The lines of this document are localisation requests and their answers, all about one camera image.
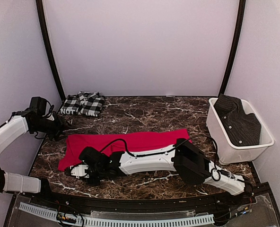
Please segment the black white checkered shirt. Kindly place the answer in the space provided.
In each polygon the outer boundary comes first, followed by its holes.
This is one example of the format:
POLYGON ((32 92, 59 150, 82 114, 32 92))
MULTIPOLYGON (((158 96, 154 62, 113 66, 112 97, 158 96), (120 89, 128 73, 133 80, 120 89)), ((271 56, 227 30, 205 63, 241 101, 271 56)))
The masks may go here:
POLYGON ((98 117, 105 103, 105 97, 99 92, 79 91, 76 95, 68 95, 60 109, 61 114, 86 115, 98 117))

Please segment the red garment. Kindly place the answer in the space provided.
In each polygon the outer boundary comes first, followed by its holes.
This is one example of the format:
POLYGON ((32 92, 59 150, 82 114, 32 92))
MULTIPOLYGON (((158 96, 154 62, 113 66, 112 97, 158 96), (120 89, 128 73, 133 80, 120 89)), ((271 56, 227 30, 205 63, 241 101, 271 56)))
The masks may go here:
POLYGON ((66 153, 59 161, 58 170, 63 172, 67 167, 81 163, 79 156, 86 147, 93 147, 101 151, 108 143, 115 139, 123 139, 127 142, 130 152, 155 150, 175 144, 177 139, 189 137, 187 129, 167 132, 136 132, 128 134, 102 134, 86 135, 73 134, 66 139, 66 153))

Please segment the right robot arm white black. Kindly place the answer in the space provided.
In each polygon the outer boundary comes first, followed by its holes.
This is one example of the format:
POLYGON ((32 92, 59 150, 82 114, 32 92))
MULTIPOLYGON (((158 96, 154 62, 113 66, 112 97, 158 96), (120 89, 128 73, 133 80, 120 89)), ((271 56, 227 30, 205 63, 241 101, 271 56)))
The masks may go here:
POLYGON ((98 184, 103 178, 132 175, 149 171, 177 172, 190 185, 209 184, 230 193, 230 201, 240 205, 253 193, 250 181, 219 167, 190 142, 177 139, 176 144, 156 150, 130 152, 127 147, 107 156, 101 150, 86 147, 79 159, 88 165, 90 182, 98 184))

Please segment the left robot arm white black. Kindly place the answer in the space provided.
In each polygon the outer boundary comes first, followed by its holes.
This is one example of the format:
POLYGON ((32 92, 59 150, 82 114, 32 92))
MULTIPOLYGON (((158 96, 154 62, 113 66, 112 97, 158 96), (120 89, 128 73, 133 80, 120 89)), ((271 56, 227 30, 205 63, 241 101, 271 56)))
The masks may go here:
MULTIPOLYGON (((37 111, 25 110, 13 112, 10 119, 0 126, 0 155, 20 136, 42 132, 49 140, 59 141, 65 137, 65 131, 73 126, 55 111, 47 117, 37 111)), ((55 195, 45 187, 47 180, 6 172, 0 167, 0 194, 19 192, 37 194, 37 199, 45 206, 55 203, 55 195)))

